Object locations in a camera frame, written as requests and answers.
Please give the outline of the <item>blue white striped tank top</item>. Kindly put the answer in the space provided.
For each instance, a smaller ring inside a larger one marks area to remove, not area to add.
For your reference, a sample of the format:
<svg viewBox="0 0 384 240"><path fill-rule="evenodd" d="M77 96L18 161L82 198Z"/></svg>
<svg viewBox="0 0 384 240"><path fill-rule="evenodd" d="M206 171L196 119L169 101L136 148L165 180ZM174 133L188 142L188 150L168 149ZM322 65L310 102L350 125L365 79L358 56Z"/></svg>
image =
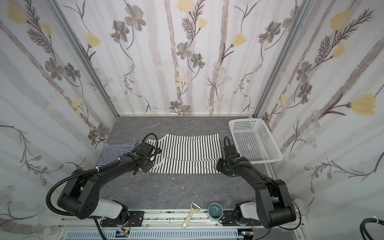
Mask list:
<svg viewBox="0 0 384 240"><path fill-rule="evenodd" d="M137 142L128 144L106 144L96 167L100 168L116 161L120 156L131 152L137 145Z"/></svg>

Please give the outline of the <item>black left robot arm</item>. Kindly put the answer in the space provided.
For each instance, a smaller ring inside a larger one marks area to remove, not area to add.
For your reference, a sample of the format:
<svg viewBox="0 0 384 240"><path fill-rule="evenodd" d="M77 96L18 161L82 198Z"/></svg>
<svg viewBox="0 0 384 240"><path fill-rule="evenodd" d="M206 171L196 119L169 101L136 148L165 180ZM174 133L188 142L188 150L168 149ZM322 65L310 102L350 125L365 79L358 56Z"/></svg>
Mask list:
<svg viewBox="0 0 384 240"><path fill-rule="evenodd" d="M134 151L100 168L75 171L64 180L65 187L58 198L58 207L65 210L66 215L81 220L105 218L117 226L129 224L131 216L128 207L117 201L101 199L100 190L125 173L148 172L161 152L158 143L141 143Z"/></svg>

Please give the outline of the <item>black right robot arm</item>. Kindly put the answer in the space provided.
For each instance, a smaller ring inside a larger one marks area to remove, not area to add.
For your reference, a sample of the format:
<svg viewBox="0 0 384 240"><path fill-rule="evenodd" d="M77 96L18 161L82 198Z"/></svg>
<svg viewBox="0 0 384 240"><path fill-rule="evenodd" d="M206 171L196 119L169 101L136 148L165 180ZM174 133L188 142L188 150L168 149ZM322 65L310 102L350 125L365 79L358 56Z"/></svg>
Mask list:
<svg viewBox="0 0 384 240"><path fill-rule="evenodd" d="M234 145L223 147L224 157L218 160L216 170L228 177L244 179L255 191L254 202L236 204L235 216L239 225L256 221L265 229L296 221L294 200L282 180L274 180L257 170L241 157Z"/></svg>

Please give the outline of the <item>black white striped tank top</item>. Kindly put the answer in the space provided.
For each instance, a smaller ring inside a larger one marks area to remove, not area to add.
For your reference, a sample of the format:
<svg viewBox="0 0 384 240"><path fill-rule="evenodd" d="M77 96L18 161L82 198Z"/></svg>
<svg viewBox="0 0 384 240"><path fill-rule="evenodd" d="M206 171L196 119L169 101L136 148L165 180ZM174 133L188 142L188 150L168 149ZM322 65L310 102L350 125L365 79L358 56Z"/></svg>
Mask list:
<svg viewBox="0 0 384 240"><path fill-rule="evenodd" d="M151 173L218 174L216 165L222 157L219 134L177 136L166 134L158 140L161 153L155 157Z"/></svg>

